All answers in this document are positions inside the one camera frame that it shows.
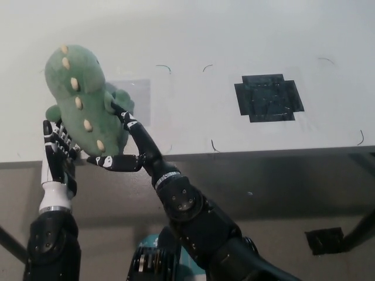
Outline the white and black right hand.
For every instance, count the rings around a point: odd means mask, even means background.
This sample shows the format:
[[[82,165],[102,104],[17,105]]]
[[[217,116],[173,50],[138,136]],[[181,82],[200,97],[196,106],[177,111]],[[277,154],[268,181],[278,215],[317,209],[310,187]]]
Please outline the white and black right hand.
[[[157,189],[163,182],[181,177],[180,171],[165,161],[158,146],[143,124],[115,102],[111,103],[115,115],[125,131],[133,138],[137,155],[90,156],[87,162],[111,172],[138,172],[144,168],[152,179],[152,187]]]

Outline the white and black left hand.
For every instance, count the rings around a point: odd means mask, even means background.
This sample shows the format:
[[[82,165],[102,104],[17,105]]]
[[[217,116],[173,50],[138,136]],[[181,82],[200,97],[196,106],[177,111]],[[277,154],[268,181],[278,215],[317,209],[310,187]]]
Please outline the white and black left hand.
[[[62,123],[43,121],[45,154],[42,160],[41,186],[44,195],[39,214],[50,211],[71,212],[72,199],[77,194],[74,161],[80,154]]]

